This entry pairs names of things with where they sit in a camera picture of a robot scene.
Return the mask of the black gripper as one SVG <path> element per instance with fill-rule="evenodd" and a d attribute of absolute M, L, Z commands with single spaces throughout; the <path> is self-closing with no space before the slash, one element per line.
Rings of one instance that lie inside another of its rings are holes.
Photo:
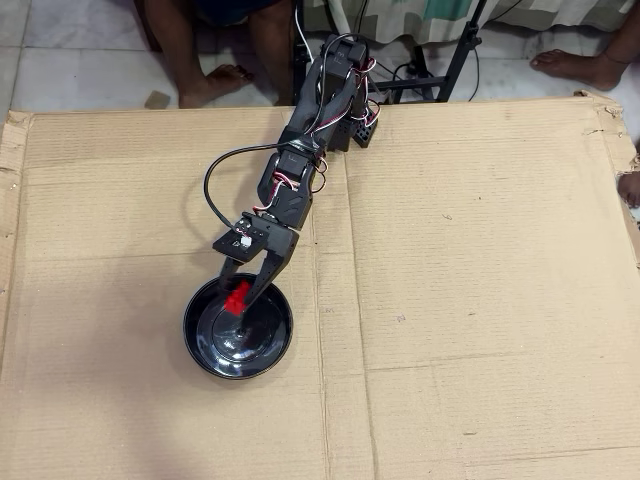
<path fill-rule="evenodd" d="M 251 240 L 251 243 L 245 238 L 241 240 L 241 249 L 248 260 L 262 251 L 266 252 L 260 271 L 244 297 L 244 310 L 248 310 L 279 274 L 281 264 L 289 262 L 299 234 L 270 214 L 249 212 L 242 213 L 242 230 Z M 240 261 L 232 257 L 225 258 L 218 277 L 218 286 L 223 296 L 228 296 L 234 290 L 233 278 L 241 265 Z"/>

